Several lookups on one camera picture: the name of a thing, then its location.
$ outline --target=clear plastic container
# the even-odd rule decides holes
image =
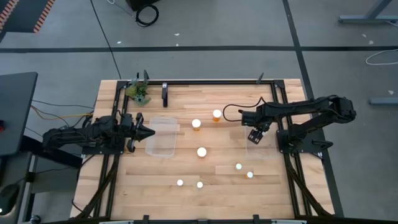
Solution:
[[[145,152],[151,156],[172,157],[177,138],[177,119],[159,116],[150,119],[148,128],[156,133],[147,138]]]
[[[267,131],[259,144],[248,140],[249,133],[253,127],[243,126],[246,137],[246,158],[249,160],[269,160],[277,157],[276,133],[273,130]]]

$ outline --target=butcher block table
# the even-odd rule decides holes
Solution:
[[[101,82],[94,118],[111,114],[116,83],[117,80]],[[213,121],[213,110],[222,111],[228,104],[255,105],[260,96],[273,101],[270,85],[235,83],[169,85],[167,108],[163,107],[161,84],[149,85],[147,93],[152,100],[147,105],[140,107],[129,100],[127,113],[135,118],[136,113],[141,112],[146,126],[157,116],[177,119],[175,154],[170,158],[146,154],[147,139],[136,142],[134,153],[125,148],[119,161],[112,220],[142,220],[144,215],[149,215],[151,220],[251,219],[254,214],[261,219],[294,218],[284,158],[275,139],[277,124],[271,126],[257,146],[256,150],[263,150],[263,157],[256,158],[247,152],[247,133],[240,122],[228,122],[224,118]],[[299,79],[284,80],[284,83],[289,102],[305,100]],[[282,102],[280,91],[278,99]],[[225,116],[240,119],[238,109],[255,108],[230,106]],[[199,131],[193,130],[193,119],[201,120]],[[294,123],[302,123],[310,117],[300,115],[292,119]],[[197,156],[199,147],[207,149],[205,158]],[[321,160],[312,154],[300,156],[308,189],[325,210],[333,213]],[[103,156],[95,155],[82,167],[74,199],[77,207],[84,208],[96,192],[102,162]],[[242,170],[234,169],[236,162],[243,165]],[[254,177],[245,179],[247,171],[253,171]],[[183,186],[177,185],[178,179],[183,180]],[[198,181],[203,182],[202,189],[197,188]],[[297,186],[296,191],[300,213],[304,214],[302,194]],[[101,215],[108,193],[103,195]],[[72,208],[71,217],[78,213]]]

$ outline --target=small plant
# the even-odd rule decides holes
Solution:
[[[131,80],[131,85],[126,89],[126,95],[132,98],[138,106],[145,106],[150,98],[145,98],[148,89],[148,73],[144,70],[144,81],[139,82],[137,78]]]

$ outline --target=gray floor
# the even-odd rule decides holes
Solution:
[[[116,1],[126,7],[123,0]],[[337,23],[340,14],[364,14],[374,2],[290,0],[289,4],[302,46],[398,45],[398,27]],[[113,47],[293,46],[279,0],[162,0],[156,3],[159,21],[148,28],[138,27],[133,18],[106,0],[94,0],[94,4]],[[385,13],[398,14],[398,1]],[[89,0],[57,0],[40,33],[7,33],[0,43],[0,48],[54,47],[106,47]],[[303,54],[315,96],[346,96],[358,112],[350,124],[325,128],[327,140],[335,143],[331,161],[346,217],[398,220],[398,130],[393,122],[398,109],[367,102],[371,96],[391,96],[389,90],[394,91],[392,96],[398,94],[398,65],[366,65],[364,60],[373,53]],[[117,52],[115,59],[122,78],[143,69],[151,78],[257,78],[262,72],[264,78],[301,78],[295,52]],[[375,61],[398,61],[398,53]],[[0,68],[0,74],[38,72],[34,99],[49,103],[92,106],[100,80],[118,78],[110,53],[0,54]],[[89,111],[34,105],[57,115]],[[63,123],[43,121],[31,112],[27,126],[42,134]],[[25,134],[41,140],[30,131]],[[48,161],[39,164],[42,170],[55,166]],[[75,179],[76,173],[70,172],[65,182]],[[46,222],[65,220],[73,193],[73,187],[41,193],[34,212]]]

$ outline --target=gray table leg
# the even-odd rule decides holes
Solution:
[[[380,97],[380,98],[370,98],[369,104],[371,105],[397,105],[398,97]]]
[[[364,16],[340,16],[340,23],[348,22],[396,22],[398,21],[398,16],[379,16],[379,14],[390,4],[392,0],[379,0],[368,13]]]

